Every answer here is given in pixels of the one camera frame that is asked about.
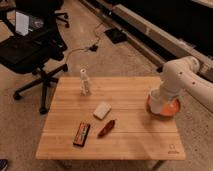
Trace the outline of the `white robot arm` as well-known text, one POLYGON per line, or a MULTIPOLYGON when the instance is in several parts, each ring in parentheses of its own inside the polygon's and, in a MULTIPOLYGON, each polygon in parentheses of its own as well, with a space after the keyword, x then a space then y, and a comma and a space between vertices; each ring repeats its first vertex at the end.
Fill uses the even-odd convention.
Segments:
POLYGON ((160 97, 173 100, 185 89, 213 112, 213 83, 198 76, 199 69, 200 62, 193 56, 166 62, 163 65, 162 83, 159 86, 160 97))

